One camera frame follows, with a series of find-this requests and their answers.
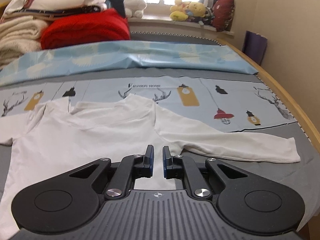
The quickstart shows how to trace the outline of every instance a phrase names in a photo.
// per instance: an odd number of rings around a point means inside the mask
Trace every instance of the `white blanket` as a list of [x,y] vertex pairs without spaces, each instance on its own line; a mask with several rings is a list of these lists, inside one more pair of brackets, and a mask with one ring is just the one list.
[[33,0],[29,6],[29,9],[57,11],[91,6],[97,3],[104,3],[105,1],[106,0]]
[[10,62],[18,59],[23,54],[41,50],[39,41],[31,39],[8,39],[0,41],[0,69]]
[[23,16],[0,24],[0,44],[15,39],[39,39],[49,25],[32,16]]

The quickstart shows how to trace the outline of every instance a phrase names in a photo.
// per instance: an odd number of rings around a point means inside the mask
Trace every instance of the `folded blanket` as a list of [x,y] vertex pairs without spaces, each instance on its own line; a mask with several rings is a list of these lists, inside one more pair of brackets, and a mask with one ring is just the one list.
[[33,0],[29,9],[56,11],[90,6],[96,3],[104,3],[105,1],[106,0]]
[[16,39],[0,42],[0,69],[21,57],[23,54],[41,50],[39,41],[29,39]]
[[129,40],[128,20],[114,8],[100,13],[80,14],[53,22],[41,37],[42,49],[77,44]]
[[21,9],[19,11],[13,12],[11,14],[6,14],[3,17],[3,21],[7,22],[22,16],[32,16],[34,19],[44,20],[47,22],[54,22],[55,20],[61,19],[66,16],[77,15],[82,13],[103,12],[105,10],[107,10],[107,5],[105,3],[97,3],[91,6],[57,10],[57,11],[48,11],[48,10],[43,11],[43,10],[33,10],[33,9],[27,8],[27,9]]
[[49,25],[42,20],[33,20],[32,16],[19,17],[17,19],[0,24],[0,43],[8,39],[39,39],[43,31]]

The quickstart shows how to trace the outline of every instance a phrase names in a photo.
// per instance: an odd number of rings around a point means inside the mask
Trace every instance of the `yellow tag print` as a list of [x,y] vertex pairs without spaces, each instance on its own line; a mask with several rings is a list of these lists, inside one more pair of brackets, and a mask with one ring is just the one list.
[[40,99],[43,97],[44,93],[42,90],[40,92],[34,93],[33,97],[30,99],[29,103],[24,108],[25,111],[30,111],[35,109],[36,104],[39,103]]
[[182,84],[177,88],[179,96],[184,106],[199,106],[199,101],[193,89]]

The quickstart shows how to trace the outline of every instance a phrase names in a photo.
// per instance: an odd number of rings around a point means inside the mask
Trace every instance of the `light blue bedsheet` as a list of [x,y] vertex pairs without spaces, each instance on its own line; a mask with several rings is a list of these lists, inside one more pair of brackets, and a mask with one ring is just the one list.
[[40,78],[134,67],[255,74],[228,46],[154,41],[106,41],[27,53],[0,72],[0,86]]

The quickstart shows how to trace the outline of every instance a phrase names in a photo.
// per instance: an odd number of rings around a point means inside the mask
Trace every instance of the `black round pad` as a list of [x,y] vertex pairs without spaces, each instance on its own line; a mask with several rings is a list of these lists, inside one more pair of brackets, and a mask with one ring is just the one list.
[[12,201],[11,210],[20,228],[52,234],[87,223],[99,207],[98,196],[86,179],[57,176],[20,191]]
[[60,211],[68,207],[72,202],[72,196],[62,190],[48,190],[40,193],[35,199],[35,205],[37,208],[55,212]]
[[276,193],[266,190],[250,192],[245,196],[244,201],[248,207],[260,212],[272,212],[282,204],[282,199]]
[[275,235],[298,226],[304,202],[297,192],[262,177],[239,181],[230,180],[217,199],[217,208],[232,225],[262,235]]

